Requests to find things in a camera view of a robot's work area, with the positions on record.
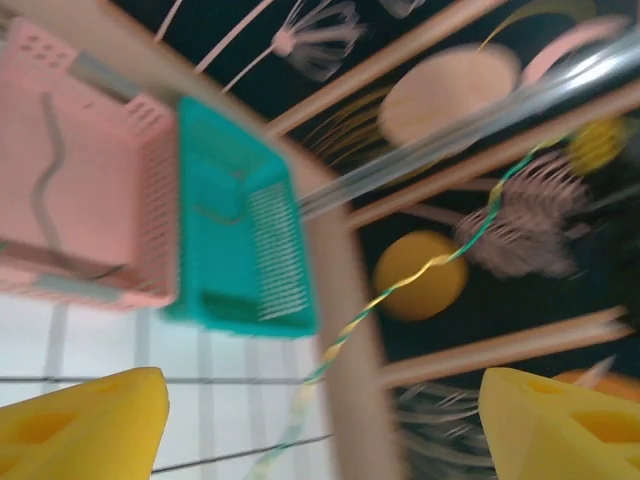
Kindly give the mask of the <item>aluminium frame post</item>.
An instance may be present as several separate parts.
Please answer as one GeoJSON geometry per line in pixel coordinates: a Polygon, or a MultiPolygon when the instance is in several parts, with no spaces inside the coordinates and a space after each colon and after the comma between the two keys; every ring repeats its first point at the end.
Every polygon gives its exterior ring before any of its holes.
{"type": "Polygon", "coordinates": [[[408,147],[378,157],[302,197],[298,202],[301,218],[313,218],[420,167],[434,164],[636,68],[640,68],[640,30],[629,31],[588,56],[544,75],[538,82],[519,88],[495,105],[408,147]]]}

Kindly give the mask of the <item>pink plastic basket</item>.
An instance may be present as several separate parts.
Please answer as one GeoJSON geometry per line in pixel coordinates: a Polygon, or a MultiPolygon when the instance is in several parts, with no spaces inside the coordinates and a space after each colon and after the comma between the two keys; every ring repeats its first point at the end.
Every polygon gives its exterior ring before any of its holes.
{"type": "Polygon", "coordinates": [[[177,290],[171,109],[74,76],[80,52],[17,17],[0,53],[0,292],[127,311],[177,290]]]}

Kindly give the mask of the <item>teal plastic basket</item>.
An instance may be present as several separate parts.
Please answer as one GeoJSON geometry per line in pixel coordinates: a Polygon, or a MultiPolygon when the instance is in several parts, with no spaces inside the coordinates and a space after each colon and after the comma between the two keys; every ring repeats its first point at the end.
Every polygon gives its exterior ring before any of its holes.
{"type": "Polygon", "coordinates": [[[178,105],[180,280],[167,317],[238,335],[316,333],[315,292],[286,160],[192,97],[178,105]]]}

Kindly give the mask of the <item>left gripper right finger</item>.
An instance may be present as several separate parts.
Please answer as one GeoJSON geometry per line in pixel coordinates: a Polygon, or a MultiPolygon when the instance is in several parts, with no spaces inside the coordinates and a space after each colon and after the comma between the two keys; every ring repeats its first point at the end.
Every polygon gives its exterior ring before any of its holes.
{"type": "Polygon", "coordinates": [[[490,368],[478,409],[498,480],[640,480],[640,403],[490,368]]]}

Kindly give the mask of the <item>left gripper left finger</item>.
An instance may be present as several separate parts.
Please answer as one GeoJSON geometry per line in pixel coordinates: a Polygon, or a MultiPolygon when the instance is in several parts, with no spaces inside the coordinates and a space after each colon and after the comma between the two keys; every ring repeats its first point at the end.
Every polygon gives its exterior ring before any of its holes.
{"type": "Polygon", "coordinates": [[[0,480],[150,480],[169,413],[141,367],[0,408],[0,480]]]}

